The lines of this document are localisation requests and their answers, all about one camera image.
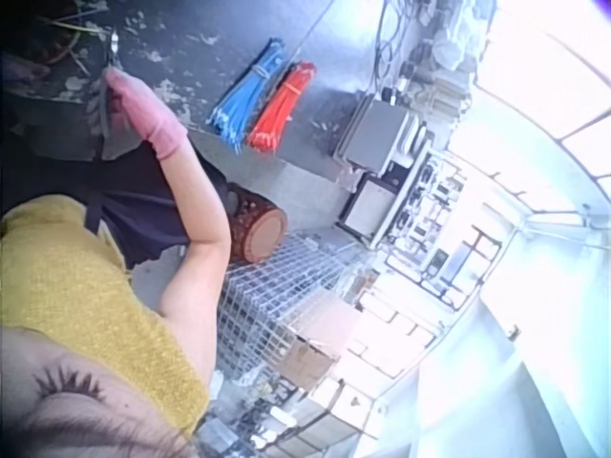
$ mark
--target ceiling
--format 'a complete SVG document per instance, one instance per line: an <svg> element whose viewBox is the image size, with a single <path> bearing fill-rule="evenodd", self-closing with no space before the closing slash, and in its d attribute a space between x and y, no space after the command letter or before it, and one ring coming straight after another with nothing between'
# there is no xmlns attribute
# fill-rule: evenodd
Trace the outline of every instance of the ceiling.
<svg viewBox="0 0 611 458"><path fill-rule="evenodd" d="M611 213L611 20L592 2L498 0L449 149L534 213Z"/></svg>

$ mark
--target cylindrical container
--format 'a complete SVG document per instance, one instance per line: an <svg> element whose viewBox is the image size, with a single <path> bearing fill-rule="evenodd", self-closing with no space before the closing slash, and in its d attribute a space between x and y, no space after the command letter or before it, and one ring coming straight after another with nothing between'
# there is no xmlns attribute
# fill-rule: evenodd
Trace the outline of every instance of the cylindrical container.
<svg viewBox="0 0 611 458"><path fill-rule="evenodd" d="M286 233L286 213L272 201L229 183L231 258L261 262L271 256Z"/></svg>

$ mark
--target metal wire rack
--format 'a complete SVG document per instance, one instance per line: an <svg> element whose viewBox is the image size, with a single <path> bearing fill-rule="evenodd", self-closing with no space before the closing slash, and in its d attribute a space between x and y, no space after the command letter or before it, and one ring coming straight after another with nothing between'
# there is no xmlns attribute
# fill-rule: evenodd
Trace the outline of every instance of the metal wire rack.
<svg viewBox="0 0 611 458"><path fill-rule="evenodd" d="M340 230L293 233L268 260L231 264L218 311L219 369L237 380L261 364L277 366L296 339L290 324L312 305L307 298L336 291L365 253Z"/></svg>

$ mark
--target pliers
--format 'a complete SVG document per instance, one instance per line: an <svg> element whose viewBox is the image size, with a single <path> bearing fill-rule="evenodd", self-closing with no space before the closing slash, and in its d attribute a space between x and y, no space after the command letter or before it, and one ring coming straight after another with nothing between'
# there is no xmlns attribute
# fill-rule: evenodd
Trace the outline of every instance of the pliers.
<svg viewBox="0 0 611 458"><path fill-rule="evenodd" d="M110 36L110 43L106 50L106 62L104 65L103 72L111 67L121 69L121 64L118 60L118 33L116 29L113 29ZM100 127L102 131L102 137L108 139L111 136L111 118L110 118L110 107L108 97L108 85L102 75L99 87L99 113L100 113Z"/></svg>

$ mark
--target blue zip tie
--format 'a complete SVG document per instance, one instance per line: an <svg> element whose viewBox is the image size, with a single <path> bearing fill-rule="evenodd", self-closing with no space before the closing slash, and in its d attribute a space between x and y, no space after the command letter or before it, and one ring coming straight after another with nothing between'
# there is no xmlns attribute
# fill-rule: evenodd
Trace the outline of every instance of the blue zip tie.
<svg viewBox="0 0 611 458"><path fill-rule="evenodd" d="M279 38L269 40L259 60L208 117L207 123L219 131L222 141L232 146L236 154L242 151L248 119L253 115L269 79L278 72L285 59L284 42Z"/></svg>

